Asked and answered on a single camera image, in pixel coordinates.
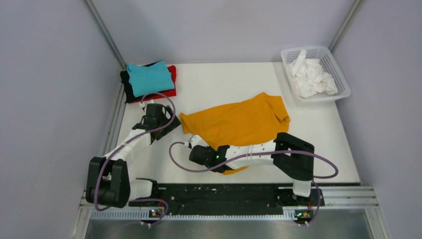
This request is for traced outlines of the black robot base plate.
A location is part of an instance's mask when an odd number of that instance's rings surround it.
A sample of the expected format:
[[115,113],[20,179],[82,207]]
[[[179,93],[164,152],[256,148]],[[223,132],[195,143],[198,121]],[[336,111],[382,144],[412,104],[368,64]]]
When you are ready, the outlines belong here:
[[320,189],[308,197],[295,196],[291,184],[170,184],[153,186],[152,202],[130,202],[130,207],[168,206],[172,216],[281,215],[284,207],[316,209],[325,201]]

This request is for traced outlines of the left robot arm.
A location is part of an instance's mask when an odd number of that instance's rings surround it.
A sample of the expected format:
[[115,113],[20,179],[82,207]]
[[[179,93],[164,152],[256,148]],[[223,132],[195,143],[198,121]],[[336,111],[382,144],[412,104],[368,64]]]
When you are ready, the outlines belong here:
[[129,167],[144,149],[177,128],[181,122],[175,115],[174,105],[165,106],[154,102],[142,105],[144,115],[128,133],[128,136],[111,152],[93,157],[89,162],[85,199],[96,206],[123,208],[141,199],[153,206],[159,201],[154,189],[156,181],[135,178]]

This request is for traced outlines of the orange t shirt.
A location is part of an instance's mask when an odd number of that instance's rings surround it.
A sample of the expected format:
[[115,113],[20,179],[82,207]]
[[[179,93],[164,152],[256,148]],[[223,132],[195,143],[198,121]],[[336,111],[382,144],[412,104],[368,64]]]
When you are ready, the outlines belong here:
[[186,115],[183,133],[199,135],[214,150],[223,145],[248,146],[275,139],[289,130],[290,117],[282,97],[262,92],[255,97]]

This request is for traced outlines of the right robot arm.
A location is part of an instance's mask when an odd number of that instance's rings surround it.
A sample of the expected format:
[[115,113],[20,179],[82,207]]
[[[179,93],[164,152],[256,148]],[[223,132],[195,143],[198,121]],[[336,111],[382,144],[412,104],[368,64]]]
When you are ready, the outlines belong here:
[[248,146],[223,145],[217,149],[203,146],[203,139],[195,135],[187,143],[191,153],[189,160],[212,168],[213,172],[224,173],[250,166],[275,166],[293,180],[292,199],[298,205],[305,205],[312,199],[311,183],[314,178],[314,157],[292,153],[304,151],[314,153],[315,147],[291,134],[280,132],[277,137],[265,143]]

